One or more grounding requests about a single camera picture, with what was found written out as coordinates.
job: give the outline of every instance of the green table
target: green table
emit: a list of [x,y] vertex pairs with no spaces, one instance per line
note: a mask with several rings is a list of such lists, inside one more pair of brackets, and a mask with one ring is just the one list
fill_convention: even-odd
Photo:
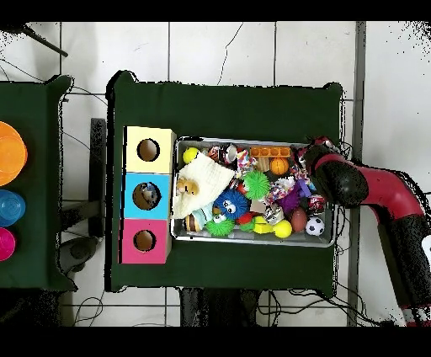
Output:
[[297,248],[173,241],[163,265],[118,264],[122,133],[125,125],[172,129],[177,136],[307,142],[339,135],[337,83],[325,88],[208,87],[109,81],[105,287],[312,288],[333,293],[333,247]]
[[9,228],[17,247],[0,262],[0,288],[75,289],[56,262],[61,230],[58,111],[71,82],[70,77],[55,76],[46,83],[0,83],[0,120],[18,131],[29,154],[19,176],[2,187],[23,196],[26,212]]

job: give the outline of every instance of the pink box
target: pink box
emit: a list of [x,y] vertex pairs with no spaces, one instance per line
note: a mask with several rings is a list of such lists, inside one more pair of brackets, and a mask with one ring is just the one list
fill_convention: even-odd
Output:
[[[165,264],[171,250],[171,236],[167,220],[124,219],[123,234],[120,236],[122,264]],[[151,232],[156,241],[153,248],[142,252],[134,244],[139,231]]]

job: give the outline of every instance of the football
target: football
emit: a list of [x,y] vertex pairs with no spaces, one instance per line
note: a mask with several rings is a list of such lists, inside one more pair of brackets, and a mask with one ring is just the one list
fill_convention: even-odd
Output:
[[325,224],[322,219],[318,216],[312,216],[308,218],[306,223],[306,232],[311,236],[320,236],[325,230]]

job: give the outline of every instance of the pink cup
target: pink cup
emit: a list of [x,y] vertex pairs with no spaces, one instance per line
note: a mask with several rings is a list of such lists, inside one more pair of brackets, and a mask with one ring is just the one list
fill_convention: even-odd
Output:
[[15,237],[6,228],[0,228],[0,262],[10,258],[15,250]]

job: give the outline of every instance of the blue plush toy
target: blue plush toy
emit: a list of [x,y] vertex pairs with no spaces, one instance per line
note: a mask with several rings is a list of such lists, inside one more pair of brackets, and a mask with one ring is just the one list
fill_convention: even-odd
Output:
[[227,189],[214,202],[221,213],[231,220],[236,220],[248,211],[248,201],[245,196],[235,189]]

